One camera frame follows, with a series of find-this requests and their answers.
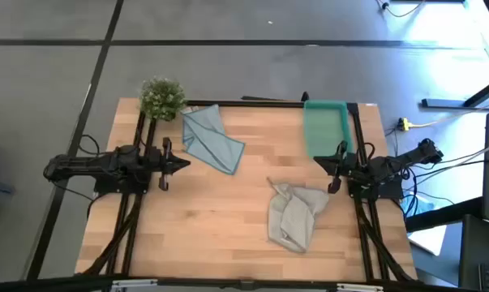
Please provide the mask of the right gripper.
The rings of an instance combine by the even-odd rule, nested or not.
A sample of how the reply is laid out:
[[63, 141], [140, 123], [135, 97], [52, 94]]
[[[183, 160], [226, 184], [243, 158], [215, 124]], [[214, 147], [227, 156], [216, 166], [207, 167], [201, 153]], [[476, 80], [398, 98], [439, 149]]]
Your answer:
[[348, 143], [342, 140], [337, 146], [337, 154], [330, 157], [313, 157], [313, 160], [321, 166], [328, 175], [336, 175], [332, 177], [332, 181], [328, 184], [328, 193], [336, 194], [341, 188], [341, 179], [338, 175], [347, 174], [357, 166], [357, 155], [347, 152]]

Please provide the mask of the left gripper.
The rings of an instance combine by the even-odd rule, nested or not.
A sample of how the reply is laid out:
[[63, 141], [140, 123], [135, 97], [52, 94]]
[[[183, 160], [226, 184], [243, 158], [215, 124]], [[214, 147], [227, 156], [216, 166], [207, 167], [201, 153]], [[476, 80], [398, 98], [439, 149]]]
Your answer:
[[162, 140], [163, 151], [158, 148], [151, 148], [148, 153], [148, 171], [159, 172], [162, 175], [159, 178], [158, 187], [163, 191], [169, 190], [167, 175], [173, 175], [175, 172], [188, 167], [191, 162], [180, 157], [176, 157], [172, 152], [172, 142], [169, 137]]

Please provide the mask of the blue microfiber towel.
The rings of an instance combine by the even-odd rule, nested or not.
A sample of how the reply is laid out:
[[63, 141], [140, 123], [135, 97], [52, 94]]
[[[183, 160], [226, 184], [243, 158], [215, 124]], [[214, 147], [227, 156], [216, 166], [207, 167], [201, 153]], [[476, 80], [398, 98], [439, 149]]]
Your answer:
[[219, 105], [182, 111], [182, 143], [186, 153], [228, 175], [237, 172], [246, 145], [225, 133]]

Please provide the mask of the grey microfiber towel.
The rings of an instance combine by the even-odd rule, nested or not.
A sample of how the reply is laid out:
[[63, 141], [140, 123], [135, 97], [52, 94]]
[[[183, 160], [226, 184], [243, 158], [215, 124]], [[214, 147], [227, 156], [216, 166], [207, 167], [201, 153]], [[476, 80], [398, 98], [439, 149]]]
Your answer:
[[268, 239], [288, 251], [306, 253], [316, 219], [328, 205], [328, 193], [271, 179], [268, 182], [275, 191], [268, 206]]

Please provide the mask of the green plastic basket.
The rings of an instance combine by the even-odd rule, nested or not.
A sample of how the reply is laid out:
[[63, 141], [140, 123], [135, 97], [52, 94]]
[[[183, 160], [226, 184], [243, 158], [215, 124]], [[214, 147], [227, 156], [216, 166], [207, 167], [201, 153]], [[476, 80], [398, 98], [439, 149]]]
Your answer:
[[354, 150], [349, 112], [344, 101], [306, 101], [303, 106], [303, 129], [309, 157], [332, 156], [342, 141], [346, 142], [347, 152]]

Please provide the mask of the green potted plant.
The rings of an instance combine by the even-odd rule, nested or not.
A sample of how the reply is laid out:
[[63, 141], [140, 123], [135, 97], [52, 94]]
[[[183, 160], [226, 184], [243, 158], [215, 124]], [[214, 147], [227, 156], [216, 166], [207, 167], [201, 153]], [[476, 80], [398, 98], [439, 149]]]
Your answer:
[[186, 107], [182, 85], [166, 78], [145, 80], [139, 96], [139, 107], [148, 118], [170, 122]]

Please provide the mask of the light blue sheet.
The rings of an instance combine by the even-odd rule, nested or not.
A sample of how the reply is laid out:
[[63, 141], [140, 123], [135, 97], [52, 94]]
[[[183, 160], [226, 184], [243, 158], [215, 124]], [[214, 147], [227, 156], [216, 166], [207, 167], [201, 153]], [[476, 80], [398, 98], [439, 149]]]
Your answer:
[[435, 204], [419, 195], [408, 195], [403, 200], [402, 206], [405, 209], [405, 215], [412, 217], [414, 215], [425, 213], [435, 209]]

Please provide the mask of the black floor bar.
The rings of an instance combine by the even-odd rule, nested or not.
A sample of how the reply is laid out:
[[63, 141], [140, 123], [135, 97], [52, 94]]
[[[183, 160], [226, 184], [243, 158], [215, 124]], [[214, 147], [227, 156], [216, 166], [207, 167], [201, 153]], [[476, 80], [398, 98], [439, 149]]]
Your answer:
[[419, 213], [408, 217], [405, 222], [406, 231], [413, 233], [427, 230], [440, 225], [461, 221], [464, 216], [472, 215], [481, 218], [483, 215], [483, 198], [477, 197], [436, 210]]

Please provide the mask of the white sheet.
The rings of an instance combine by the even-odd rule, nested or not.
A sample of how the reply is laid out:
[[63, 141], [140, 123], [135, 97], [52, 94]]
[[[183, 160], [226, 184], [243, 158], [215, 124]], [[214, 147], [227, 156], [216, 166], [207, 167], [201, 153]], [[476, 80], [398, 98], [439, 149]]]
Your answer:
[[407, 236], [410, 242], [414, 245], [434, 256], [439, 256], [444, 242], [446, 229], [446, 225], [440, 225], [426, 230], [410, 232]]

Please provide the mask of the black desk leg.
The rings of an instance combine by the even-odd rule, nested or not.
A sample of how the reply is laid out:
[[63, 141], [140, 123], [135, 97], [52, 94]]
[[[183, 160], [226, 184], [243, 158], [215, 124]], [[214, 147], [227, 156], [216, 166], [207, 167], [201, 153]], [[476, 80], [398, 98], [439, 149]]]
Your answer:
[[467, 100], [422, 99], [421, 105], [428, 109], [478, 110], [481, 104], [489, 99], [489, 84]]

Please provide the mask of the black crossbar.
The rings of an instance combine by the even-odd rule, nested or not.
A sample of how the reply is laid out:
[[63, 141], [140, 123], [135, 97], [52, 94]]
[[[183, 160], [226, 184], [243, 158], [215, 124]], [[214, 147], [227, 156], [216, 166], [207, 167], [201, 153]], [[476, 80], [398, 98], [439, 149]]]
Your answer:
[[346, 281], [267, 281], [267, 280], [217, 280], [217, 279], [186, 279], [186, 278], [145, 278], [115, 275], [78, 275], [36, 280], [0, 282], [0, 292], [91, 292], [111, 289], [113, 281], [125, 279], [157, 279], [156, 286], [190, 286], [216, 287], [219, 289], [236, 289], [253, 291], [258, 289], [300, 289], [328, 290], [337, 292], [338, 283], [383, 286], [384, 292], [482, 292], [458, 287], [432, 286], [420, 281], [388, 281], [373, 280], [367, 282]]

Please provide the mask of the silver bracket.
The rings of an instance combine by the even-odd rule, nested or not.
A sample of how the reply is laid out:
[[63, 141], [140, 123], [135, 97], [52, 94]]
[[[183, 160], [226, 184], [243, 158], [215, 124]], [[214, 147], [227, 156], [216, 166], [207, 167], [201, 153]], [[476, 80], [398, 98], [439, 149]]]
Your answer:
[[337, 292], [384, 292], [383, 286], [360, 285], [352, 283], [338, 283]]
[[126, 290], [128, 288], [148, 287], [156, 286], [158, 284], [157, 279], [125, 279], [116, 280], [112, 282], [112, 290]]

